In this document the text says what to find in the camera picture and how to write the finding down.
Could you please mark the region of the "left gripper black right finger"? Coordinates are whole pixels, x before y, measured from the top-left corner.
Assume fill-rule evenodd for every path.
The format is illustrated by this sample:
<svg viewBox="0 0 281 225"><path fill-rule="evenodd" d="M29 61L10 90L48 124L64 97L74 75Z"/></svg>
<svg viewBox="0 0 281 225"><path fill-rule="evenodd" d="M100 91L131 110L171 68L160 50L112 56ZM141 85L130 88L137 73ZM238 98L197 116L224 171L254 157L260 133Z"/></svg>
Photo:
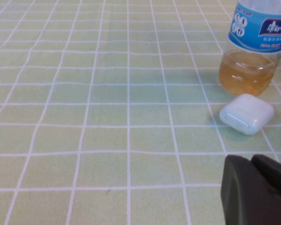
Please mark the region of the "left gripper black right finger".
<svg viewBox="0 0 281 225"><path fill-rule="evenodd" d="M281 196L281 163L261 154L254 155L251 162Z"/></svg>

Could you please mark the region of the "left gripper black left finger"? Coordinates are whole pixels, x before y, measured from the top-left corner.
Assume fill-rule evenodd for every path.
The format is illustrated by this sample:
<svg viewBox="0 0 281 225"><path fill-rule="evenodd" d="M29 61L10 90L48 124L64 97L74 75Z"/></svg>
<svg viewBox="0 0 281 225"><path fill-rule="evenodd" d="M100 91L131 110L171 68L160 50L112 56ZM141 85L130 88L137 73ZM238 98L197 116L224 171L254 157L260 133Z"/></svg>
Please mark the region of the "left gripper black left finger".
<svg viewBox="0 0 281 225"><path fill-rule="evenodd" d="M221 200L227 225L281 225L281 196L242 156L224 161Z"/></svg>

